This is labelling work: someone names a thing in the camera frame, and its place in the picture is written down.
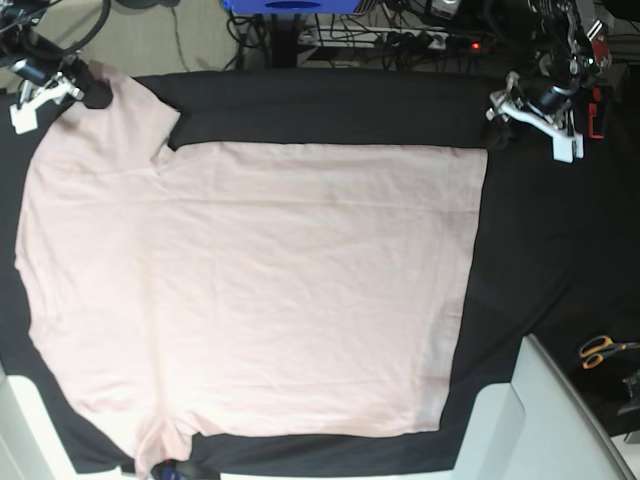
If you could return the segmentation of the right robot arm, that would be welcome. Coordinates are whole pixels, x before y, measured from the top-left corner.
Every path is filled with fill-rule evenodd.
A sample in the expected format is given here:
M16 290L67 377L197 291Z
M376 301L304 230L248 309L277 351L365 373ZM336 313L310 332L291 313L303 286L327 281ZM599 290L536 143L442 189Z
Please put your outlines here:
M101 3L96 23L78 41L61 47L35 31L56 1L3 1L1 3L1 66L22 79L15 109L37 111L49 101L70 97L89 109L105 109L113 99L111 87L97 79L81 50L95 38L111 12Z

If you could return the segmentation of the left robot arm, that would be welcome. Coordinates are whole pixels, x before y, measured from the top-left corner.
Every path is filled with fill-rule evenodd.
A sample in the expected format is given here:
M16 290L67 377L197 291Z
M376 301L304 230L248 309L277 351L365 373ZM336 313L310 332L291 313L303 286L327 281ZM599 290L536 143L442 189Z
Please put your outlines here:
M505 1L483 3L498 41L522 61L489 95L486 146L503 149L527 126L551 139L555 160L571 163L584 156L574 103L611 64L606 29L592 1L527 1L525 8L530 19L518 24L499 19Z

